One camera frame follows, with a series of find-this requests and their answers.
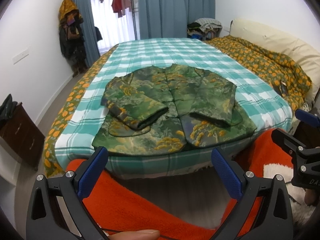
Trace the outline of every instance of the blue curtain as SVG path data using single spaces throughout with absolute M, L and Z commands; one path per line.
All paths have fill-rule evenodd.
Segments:
M 187 24 L 215 18 L 215 0 L 139 0 L 141 39 L 185 38 Z
M 87 64 L 89 67 L 100 57 L 97 45 L 97 36 L 94 28 L 92 7 L 90 0 L 73 0 L 78 6 L 84 22 L 81 28 L 84 34 L 84 47 L 87 53 Z

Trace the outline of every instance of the white sheer curtain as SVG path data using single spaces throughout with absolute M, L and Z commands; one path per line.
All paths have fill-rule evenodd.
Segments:
M 94 25 L 99 28 L 102 41 L 98 41 L 100 53 L 108 51 L 114 45 L 125 42 L 134 41 L 134 28 L 132 13 L 129 8 L 125 10 L 125 15 L 118 18 L 117 13 L 113 13 L 112 0 L 91 0 Z

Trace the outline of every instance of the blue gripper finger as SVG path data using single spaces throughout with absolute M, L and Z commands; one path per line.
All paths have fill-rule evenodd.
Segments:
M 78 182 L 77 194 L 80 200 L 89 197 L 94 185 L 97 183 L 100 174 L 103 172 L 108 162 L 108 150 L 105 147 L 98 147 L 93 155 L 95 154 L 94 160 L 88 160 L 91 161 L 91 164 L 87 167 Z
M 320 120 L 318 116 L 314 114 L 308 113 L 301 109 L 297 109 L 295 112 L 295 116 L 298 120 L 305 122 L 312 127 L 320 127 Z
M 241 181 L 216 148 L 211 152 L 211 162 L 230 197 L 239 201 L 242 197 Z

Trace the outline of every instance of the coat hanging on wall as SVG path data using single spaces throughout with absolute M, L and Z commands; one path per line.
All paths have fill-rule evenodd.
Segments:
M 63 0 L 59 9 L 59 38 L 61 52 L 65 58 L 74 61 L 74 76 L 86 71 L 86 52 L 80 24 L 83 18 L 73 0 Z

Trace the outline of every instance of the pillow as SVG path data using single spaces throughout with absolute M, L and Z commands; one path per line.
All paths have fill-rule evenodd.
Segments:
M 312 81 L 305 101 L 309 103 L 315 100 L 320 87 L 320 53 L 312 46 L 268 25 L 244 19 L 233 20 L 230 35 L 291 57 Z

